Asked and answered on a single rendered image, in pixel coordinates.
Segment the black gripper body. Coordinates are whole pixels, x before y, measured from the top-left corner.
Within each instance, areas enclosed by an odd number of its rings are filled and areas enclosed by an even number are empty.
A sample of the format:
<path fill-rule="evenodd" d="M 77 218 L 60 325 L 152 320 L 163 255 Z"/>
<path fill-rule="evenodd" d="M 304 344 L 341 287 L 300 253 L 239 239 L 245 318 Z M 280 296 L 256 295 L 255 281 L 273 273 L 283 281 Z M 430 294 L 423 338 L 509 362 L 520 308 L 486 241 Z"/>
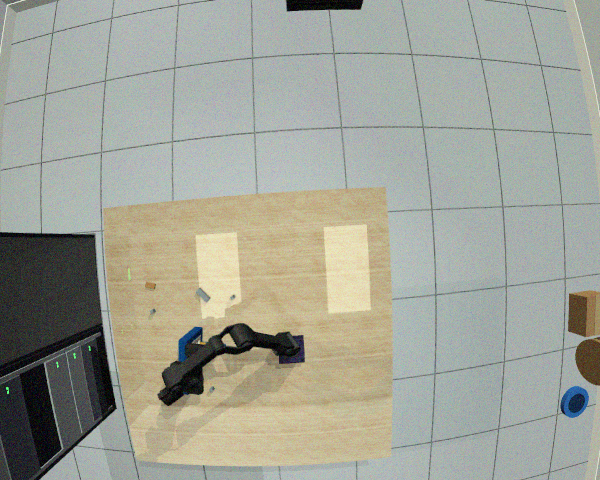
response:
<path fill-rule="evenodd" d="M 187 343 L 185 346 L 185 355 L 187 356 L 187 358 L 189 358 L 190 355 L 193 355 L 194 352 L 197 352 L 199 348 L 202 348 L 203 345 L 202 344 L 192 344 L 192 343 Z M 204 385 L 201 384 L 201 376 L 202 376 L 202 370 L 198 370 L 196 373 L 197 375 L 197 379 L 199 379 L 199 382 L 194 386 L 194 389 L 190 392 L 187 392 L 188 394 L 195 394 L 195 395 L 200 395 L 203 393 L 204 391 Z"/>

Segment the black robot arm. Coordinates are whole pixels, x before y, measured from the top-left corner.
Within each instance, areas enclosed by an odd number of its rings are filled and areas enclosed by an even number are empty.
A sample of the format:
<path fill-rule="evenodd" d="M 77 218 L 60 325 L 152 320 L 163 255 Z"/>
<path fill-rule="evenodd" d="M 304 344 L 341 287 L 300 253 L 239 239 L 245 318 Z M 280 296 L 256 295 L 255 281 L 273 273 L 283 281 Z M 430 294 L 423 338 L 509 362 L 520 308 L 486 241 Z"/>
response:
<path fill-rule="evenodd" d="M 221 339 L 226 334 L 230 334 L 237 348 L 224 345 Z M 298 357 L 301 349 L 289 331 L 279 332 L 274 336 L 255 332 L 245 323 L 226 326 L 220 334 L 210 337 L 208 341 L 184 362 L 176 360 L 162 372 L 166 387 L 157 395 L 167 406 L 183 397 L 183 392 L 194 389 L 199 382 L 195 373 L 217 355 L 225 353 L 238 355 L 245 351 L 249 352 L 253 347 L 262 347 L 272 349 L 276 356 L 283 355 L 284 359 L 290 359 Z"/>

